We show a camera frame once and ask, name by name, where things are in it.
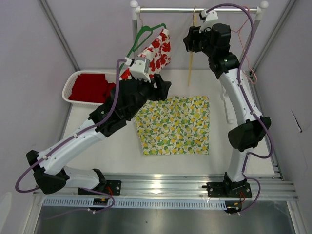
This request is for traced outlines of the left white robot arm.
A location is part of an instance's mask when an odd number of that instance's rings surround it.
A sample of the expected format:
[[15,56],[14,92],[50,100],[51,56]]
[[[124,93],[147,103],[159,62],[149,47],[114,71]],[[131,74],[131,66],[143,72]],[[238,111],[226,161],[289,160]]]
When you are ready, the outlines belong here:
[[37,186],[46,195],[65,187],[77,188],[80,195],[106,192],[108,182],[101,170],[74,169],[67,163],[125,127],[147,101],[165,100],[171,85],[159,74],[155,74],[151,82],[134,78],[119,81],[105,103],[97,107],[67,138],[45,151],[31,150],[27,153]]

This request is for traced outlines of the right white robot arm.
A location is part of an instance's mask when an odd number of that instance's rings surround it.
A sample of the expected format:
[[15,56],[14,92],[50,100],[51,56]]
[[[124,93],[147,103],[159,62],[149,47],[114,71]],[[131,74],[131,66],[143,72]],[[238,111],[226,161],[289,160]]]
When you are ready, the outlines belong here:
[[222,182],[208,182],[205,188],[208,197],[251,198],[251,188],[244,174],[248,156],[257,147],[271,126],[271,119],[264,117],[245,88],[236,55],[230,52],[231,29],[217,23],[209,30],[189,28],[183,39],[188,52],[203,52],[208,57],[209,67],[224,87],[234,108],[237,127],[228,132],[233,148],[231,162]]

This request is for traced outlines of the green hanger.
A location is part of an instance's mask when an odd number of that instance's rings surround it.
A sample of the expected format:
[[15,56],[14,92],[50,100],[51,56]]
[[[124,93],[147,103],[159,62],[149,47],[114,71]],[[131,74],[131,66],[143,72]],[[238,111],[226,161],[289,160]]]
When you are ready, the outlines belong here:
[[132,34],[133,34],[133,45],[129,52],[127,53],[127,57],[130,57],[131,55],[135,56],[137,55],[138,49],[145,43],[147,39],[149,39],[153,32],[157,29],[163,28],[166,29],[167,26],[164,23],[158,24],[156,26],[150,27],[148,25],[141,26],[141,28],[138,28],[138,19],[139,19],[139,13],[136,12],[136,10],[132,11]]

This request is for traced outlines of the red poppy floral skirt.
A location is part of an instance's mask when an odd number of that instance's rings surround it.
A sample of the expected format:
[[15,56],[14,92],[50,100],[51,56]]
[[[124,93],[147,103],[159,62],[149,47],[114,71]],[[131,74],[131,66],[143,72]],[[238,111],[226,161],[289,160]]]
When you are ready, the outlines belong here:
[[[153,42],[146,47],[137,57],[146,57],[150,60],[149,77],[152,81],[154,74],[159,74],[161,69],[171,62],[171,43],[169,30],[162,29]],[[120,75],[120,80],[134,79],[129,67]]]

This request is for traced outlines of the lemon print cloth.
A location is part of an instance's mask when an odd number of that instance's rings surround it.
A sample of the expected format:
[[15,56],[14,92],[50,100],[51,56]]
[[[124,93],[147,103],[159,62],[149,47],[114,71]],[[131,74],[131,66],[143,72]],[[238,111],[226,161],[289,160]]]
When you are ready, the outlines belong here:
[[148,101],[135,115],[134,123],[146,156],[209,153],[207,96]]

